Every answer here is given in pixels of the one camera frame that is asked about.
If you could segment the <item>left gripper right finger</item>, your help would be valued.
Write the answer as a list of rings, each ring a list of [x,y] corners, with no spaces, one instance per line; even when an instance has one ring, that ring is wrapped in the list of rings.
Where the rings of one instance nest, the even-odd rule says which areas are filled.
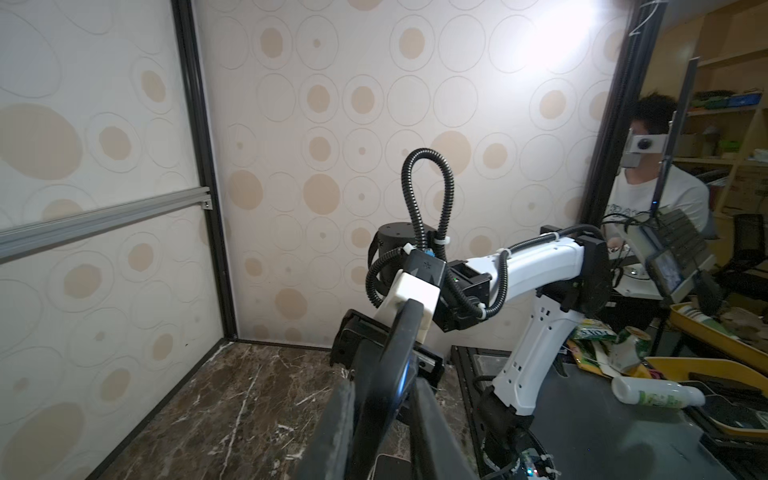
[[[477,478],[422,378],[410,391],[410,449],[413,479]]]

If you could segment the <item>bare black phone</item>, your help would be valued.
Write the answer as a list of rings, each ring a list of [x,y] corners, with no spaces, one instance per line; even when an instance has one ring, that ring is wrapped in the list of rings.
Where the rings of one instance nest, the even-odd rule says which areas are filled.
[[[409,460],[388,455],[379,454],[376,458],[372,480],[411,480],[412,464]]]

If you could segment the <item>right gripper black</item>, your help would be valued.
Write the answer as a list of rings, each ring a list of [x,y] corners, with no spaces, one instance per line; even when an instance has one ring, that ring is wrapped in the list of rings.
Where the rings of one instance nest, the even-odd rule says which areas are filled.
[[[349,309],[341,320],[330,353],[330,365],[342,365],[353,370],[364,364],[366,358],[376,362],[383,353],[390,333],[386,326],[367,315]],[[418,366],[418,376],[432,387],[438,387],[445,371],[444,358],[416,341],[413,356]]]

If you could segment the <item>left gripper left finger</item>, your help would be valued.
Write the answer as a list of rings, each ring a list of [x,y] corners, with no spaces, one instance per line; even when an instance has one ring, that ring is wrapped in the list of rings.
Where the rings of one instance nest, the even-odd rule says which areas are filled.
[[[296,467],[294,479],[344,479],[355,420],[355,387],[339,384]]]

